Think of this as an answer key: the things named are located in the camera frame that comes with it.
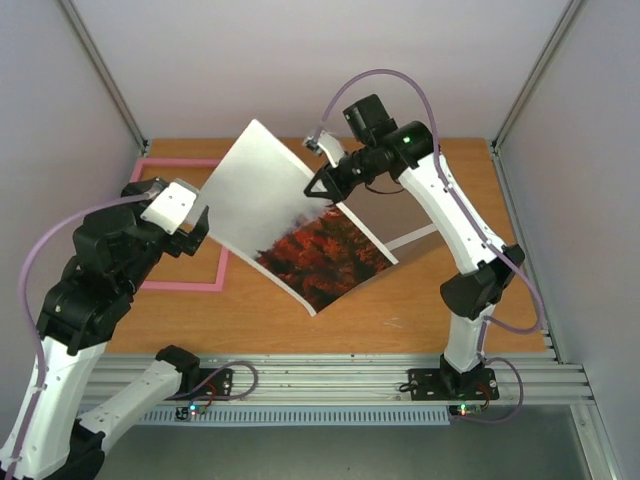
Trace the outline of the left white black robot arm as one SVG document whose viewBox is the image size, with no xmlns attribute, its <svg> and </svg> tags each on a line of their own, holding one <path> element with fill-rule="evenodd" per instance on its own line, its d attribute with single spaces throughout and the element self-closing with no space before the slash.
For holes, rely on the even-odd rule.
<svg viewBox="0 0 640 480">
<path fill-rule="evenodd" d="M 193 255 L 209 230 L 201 214 L 183 229 L 198 197 L 180 180 L 152 178 L 119 198 L 71 217 L 74 255 L 28 315 L 34 369 L 14 427 L 1 450 L 5 479 L 92 479 L 115 442 L 163 400 L 189 398 L 201 386 L 198 358 L 177 346 L 119 393 L 89 412 L 80 404 L 89 376 L 164 255 Z"/>
</svg>

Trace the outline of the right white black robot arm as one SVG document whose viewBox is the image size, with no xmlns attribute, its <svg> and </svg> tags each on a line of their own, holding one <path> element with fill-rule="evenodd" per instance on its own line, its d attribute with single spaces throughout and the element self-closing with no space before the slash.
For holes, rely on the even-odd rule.
<svg viewBox="0 0 640 480">
<path fill-rule="evenodd" d="M 458 272 L 440 287 L 451 313 L 448 343 L 436 372 L 409 386 L 432 390 L 446 399 L 462 399 L 488 385 L 483 365 L 489 317 L 525 255 L 507 245 L 484 222 L 455 180 L 437 142 L 420 121 L 398 126 L 380 98 L 369 95 L 346 108 L 343 116 L 361 148 L 347 152 L 323 128 L 304 146 L 327 161 L 304 193 L 339 203 L 359 185 L 387 174 L 411 194 L 444 239 Z"/>
</svg>

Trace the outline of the landscape photo print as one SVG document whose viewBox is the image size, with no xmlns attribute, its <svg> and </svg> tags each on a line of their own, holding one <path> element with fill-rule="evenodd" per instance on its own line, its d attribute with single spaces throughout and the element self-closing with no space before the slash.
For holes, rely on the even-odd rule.
<svg viewBox="0 0 640 480">
<path fill-rule="evenodd" d="M 342 203 L 307 196 L 312 170 L 252 120 L 202 185 L 209 236 L 316 315 L 397 264 Z"/>
</svg>

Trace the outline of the white mat board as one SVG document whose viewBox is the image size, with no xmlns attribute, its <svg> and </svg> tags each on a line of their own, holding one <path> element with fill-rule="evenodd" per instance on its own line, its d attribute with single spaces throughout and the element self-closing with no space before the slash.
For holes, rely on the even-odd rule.
<svg viewBox="0 0 640 480">
<path fill-rule="evenodd" d="M 422 239 L 438 231 L 437 227 L 431 223 L 410 233 L 404 234 L 396 239 L 393 239 L 385 244 L 389 250 L 396 250 L 400 247 L 408 245 L 416 240 Z"/>
</svg>

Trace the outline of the pink photo frame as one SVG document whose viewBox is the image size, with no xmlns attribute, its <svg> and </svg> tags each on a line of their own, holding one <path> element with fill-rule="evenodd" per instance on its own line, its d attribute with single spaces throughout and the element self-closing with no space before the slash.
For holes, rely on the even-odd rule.
<svg viewBox="0 0 640 480">
<path fill-rule="evenodd" d="M 220 163 L 219 159 L 196 159 L 196 158 L 138 158 L 130 176 L 130 181 L 139 181 L 142 178 L 146 167 L 180 167 L 180 168 L 212 168 L 215 169 Z M 213 283 L 202 282 L 177 282 L 177 281 L 153 281 L 146 280 L 141 290 L 149 291 L 175 291 L 190 293 L 220 293 L 223 291 L 227 265 L 229 261 L 229 250 L 221 248 L 216 277 Z"/>
</svg>

